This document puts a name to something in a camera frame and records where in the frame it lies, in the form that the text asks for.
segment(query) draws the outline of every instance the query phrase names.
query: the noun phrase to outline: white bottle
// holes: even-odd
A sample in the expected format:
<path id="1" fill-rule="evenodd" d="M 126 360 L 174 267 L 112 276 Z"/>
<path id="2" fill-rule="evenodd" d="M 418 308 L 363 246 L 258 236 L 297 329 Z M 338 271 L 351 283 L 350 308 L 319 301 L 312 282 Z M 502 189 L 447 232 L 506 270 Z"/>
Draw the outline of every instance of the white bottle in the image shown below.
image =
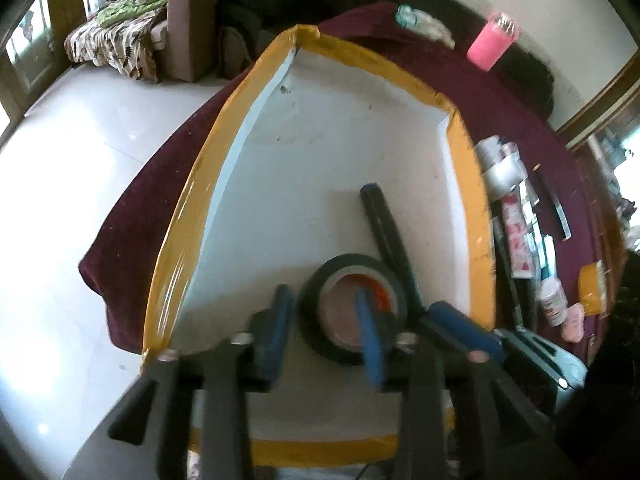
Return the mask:
<path id="1" fill-rule="evenodd" d="M 540 305 L 549 325 L 558 326 L 566 319 L 566 296 L 562 283 L 555 276 L 546 278 L 540 283 Z"/>
<path id="2" fill-rule="evenodd" d="M 408 5 L 401 5 L 396 12 L 396 23 L 429 38 L 431 41 L 441 41 L 448 48 L 454 48 L 451 31 L 439 20 L 423 10 L 414 9 Z"/>

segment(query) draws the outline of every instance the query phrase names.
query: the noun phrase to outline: tape roll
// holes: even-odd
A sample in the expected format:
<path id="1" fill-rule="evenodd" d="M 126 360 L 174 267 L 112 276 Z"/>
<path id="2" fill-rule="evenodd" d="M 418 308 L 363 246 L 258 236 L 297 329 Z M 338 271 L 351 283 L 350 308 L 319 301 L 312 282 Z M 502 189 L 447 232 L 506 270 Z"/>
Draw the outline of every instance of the tape roll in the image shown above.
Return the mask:
<path id="1" fill-rule="evenodd" d="M 392 312 L 403 327 L 406 298 L 396 275 L 365 254 L 341 254 L 322 265 L 306 282 L 298 300 L 298 323 L 306 343 L 342 365 L 362 364 L 355 293 L 373 291 L 380 310 Z"/>

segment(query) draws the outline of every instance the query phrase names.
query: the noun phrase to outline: black tape roll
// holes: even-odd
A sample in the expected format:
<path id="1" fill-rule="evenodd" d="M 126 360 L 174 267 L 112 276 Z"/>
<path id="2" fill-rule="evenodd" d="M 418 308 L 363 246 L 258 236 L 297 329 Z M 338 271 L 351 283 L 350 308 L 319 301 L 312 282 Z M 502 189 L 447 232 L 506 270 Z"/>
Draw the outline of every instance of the black tape roll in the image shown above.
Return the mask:
<path id="1" fill-rule="evenodd" d="M 394 314 L 399 326 L 404 326 L 406 323 L 404 290 L 391 269 L 379 260 L 365 254 L 341 254 L 332 258 L 316 270 L 302 288 L 298 300 L 298 323 L 302 337 L 313 350 L 342 365 L 362 364 L 362 353 L 342 348 L 331 339 L 331 336 L 324 330 L 318 307 L 322 289 L 328 282 L 339 281 L 341 277 L 353 274 L 364 274 L 378 282 L 384 291 L 392 296 Z"/>

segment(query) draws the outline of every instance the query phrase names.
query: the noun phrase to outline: cable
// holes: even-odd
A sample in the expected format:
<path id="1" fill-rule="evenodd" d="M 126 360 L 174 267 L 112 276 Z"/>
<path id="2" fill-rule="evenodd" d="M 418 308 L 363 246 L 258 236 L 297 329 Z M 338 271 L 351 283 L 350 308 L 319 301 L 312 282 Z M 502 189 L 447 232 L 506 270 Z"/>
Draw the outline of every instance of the cable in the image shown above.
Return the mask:
<path id="1" fill-rule="evenodd" d="M 364 473 L 366 472 L 367 469 L 369 469 L 369 466 L 371 464 L 366 464 L 358 473 L 358 476 L 356 476 L 356 478 L 354 478 L 354 480 L 360 480 L 362 478 L 362 475 L 364 475 Z"/>

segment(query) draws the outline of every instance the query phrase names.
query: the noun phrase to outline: white wall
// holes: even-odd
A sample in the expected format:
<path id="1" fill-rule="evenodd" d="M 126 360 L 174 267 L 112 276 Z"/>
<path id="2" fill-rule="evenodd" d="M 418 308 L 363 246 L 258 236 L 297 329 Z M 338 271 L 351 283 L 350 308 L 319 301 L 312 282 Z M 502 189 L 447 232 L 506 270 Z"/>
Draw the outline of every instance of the white wall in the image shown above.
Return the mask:
<path id="1" fill-rule="evenodd" d="M 518 42 L 548 63 L 557 85 L 550 118 L 561 126 L 616 75 L 637 45 L 607 0 L 459 0 L 485 16 L 502 10 Z"/>

